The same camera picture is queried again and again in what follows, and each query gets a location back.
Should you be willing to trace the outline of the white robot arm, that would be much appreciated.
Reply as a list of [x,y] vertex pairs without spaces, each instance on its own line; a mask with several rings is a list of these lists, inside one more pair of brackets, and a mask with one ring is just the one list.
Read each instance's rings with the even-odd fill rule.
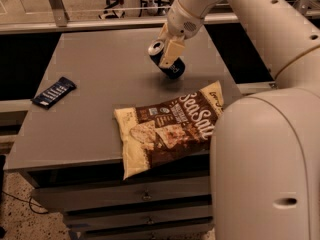
[[[161,66],[219,0],[174,0]],[[243,97],[218,119],[210,173],[216,240],[320,240],[319,31],[285,0],[227,0],[276,89]]]

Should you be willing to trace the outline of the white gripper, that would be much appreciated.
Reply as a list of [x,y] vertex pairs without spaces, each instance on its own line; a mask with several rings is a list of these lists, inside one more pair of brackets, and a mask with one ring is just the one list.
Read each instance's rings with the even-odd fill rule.
[[[203,21],[203,17],[194,15],[189,12],[179,0],[174,0],[167,14],[167,24],[163,24],[158,35],[158,40],[165,40],[168,32],[172,36],[190,39],[198,33],[203,25]],[[161,68],[170,68],[184,49],[185,43],[182,38],[167,39],[164,42],[163,54],[159,66]]]

